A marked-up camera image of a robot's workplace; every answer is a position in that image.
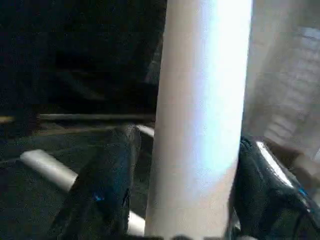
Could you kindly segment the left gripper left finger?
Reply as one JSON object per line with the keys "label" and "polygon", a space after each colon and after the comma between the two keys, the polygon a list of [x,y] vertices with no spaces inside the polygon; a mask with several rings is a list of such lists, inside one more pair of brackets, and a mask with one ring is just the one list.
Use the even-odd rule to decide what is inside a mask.
{"label": "left gripper left finger", "polygon": [[131,189],[141,135],[132,124],[112,129],[80,170],[47,231],[49,240],[113,240],[129,228]]}

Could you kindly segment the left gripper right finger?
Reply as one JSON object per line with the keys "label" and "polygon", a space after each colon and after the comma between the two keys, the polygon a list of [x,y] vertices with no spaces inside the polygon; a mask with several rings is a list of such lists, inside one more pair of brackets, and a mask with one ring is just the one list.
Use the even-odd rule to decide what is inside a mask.
{"label": "left gripper right finger", "polygon": [[231,240],[320,238],[320,207],[260,139],[240,138],[232,197]]}

